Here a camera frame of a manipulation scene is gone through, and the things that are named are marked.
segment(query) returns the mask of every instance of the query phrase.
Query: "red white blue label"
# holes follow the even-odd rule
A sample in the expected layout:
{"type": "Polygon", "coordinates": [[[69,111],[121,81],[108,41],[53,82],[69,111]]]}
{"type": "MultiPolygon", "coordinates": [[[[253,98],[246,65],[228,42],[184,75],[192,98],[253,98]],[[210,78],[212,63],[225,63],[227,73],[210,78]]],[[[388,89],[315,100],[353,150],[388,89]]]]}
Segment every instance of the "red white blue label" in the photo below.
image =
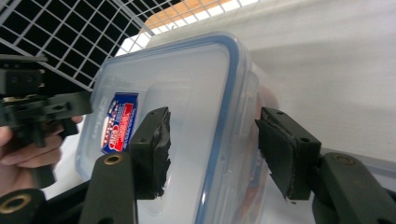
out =
{"type": "Polygon", "coordinates": [[[117,92],[108,107],[102,131],[104,153],[126,150],[134,130],[137,93],[117,92]]]}

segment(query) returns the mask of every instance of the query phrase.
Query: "transparent plastic box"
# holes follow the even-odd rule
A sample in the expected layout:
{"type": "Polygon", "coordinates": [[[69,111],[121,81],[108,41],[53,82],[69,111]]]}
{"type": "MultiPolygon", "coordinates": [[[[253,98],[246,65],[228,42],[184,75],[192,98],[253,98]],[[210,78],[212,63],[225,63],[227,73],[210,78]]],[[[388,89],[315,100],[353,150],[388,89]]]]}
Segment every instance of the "transparent plastic box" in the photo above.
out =
{"type": "Polygon", "coordinates": [[[89,179],[103,155],[103,120],[115,92],[137,92],[134,128],[168,106],[172,142],[164,195],[138,201],[140,223],[259,222],[268,171],[257,149],[262,102],[251,66],[245,48],[223,33],[106,61],[78,145],[78,172],[89,179]]]}

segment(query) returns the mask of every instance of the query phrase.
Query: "finger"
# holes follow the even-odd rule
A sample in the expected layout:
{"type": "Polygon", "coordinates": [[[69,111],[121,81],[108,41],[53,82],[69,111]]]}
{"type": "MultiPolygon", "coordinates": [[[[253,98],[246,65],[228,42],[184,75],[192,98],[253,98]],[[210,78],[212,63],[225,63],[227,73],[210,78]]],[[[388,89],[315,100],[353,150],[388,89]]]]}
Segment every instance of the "finger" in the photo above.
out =
{"type": "Polygon", "coordinates": [[[61,150],[59,148],[55,148],[47,153],[33,157],[28,161],[19,162],[17,163],[17,166],[24,168],[36,168],[39,166],[56,164],[61,160],[61,156],[61,150]]]}
{"type": "Polygon", "coordinates": [[[81,123],[83,120],[82,116],[76,116],[72,118],[73,122],[75,122],[76,124],[81,123]]]}
{"type": "Polygon", "coordinates": [[[0,127],[0,147],[9,142],[12,138],[12,131],[9,127],[0,127]]]}
{"type": "Polygon", "coordinates": [[[60,147],[62,144],[62,137],[59,135],[51,135],[46,137],[45,141],[45,147],[39,148],[35,144],[30,144],[27,147],[23,147],[7,154],[2,160],[0,160],[0,162],[4,165],[13,165],[22,161],[28,161],[34,157],[37,157],[38,155],[45,154],[55,148],[60,147]]]}

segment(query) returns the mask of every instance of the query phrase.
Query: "white wire rack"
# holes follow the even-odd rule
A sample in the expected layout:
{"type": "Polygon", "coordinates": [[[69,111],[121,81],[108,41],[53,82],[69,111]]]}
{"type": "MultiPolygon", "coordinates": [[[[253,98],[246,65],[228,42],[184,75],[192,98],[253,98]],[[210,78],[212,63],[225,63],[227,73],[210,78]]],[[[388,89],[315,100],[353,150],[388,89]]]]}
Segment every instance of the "white wire rack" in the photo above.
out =
{"type": "Polygon", "coordinates": [[[2,0],[0,44],[25,56],[45,55],[43,66],[90,91],[104,60],[141,50],[154,35],[254,2],[2,0]]]}

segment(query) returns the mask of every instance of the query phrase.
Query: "gold screw hole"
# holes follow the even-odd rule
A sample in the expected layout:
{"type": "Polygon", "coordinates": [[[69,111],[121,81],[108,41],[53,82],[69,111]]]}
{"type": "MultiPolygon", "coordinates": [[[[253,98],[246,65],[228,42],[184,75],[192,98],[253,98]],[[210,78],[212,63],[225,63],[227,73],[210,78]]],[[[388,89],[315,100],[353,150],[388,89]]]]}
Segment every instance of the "gold screw hole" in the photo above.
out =
{"type": "Polygon", "coordinates": [[[14,196],[0,205],[0,213],[10,214],[16,212],[28,204],[32,198],[29,194],[20,194],[14,196]]]}
{"type": "Polygon", "coordinates": [[[121,155],[109,155],[108,157],[105,158],[105,164],[106,165],[114,165],[122,161],[122,156],[121,155]]]}

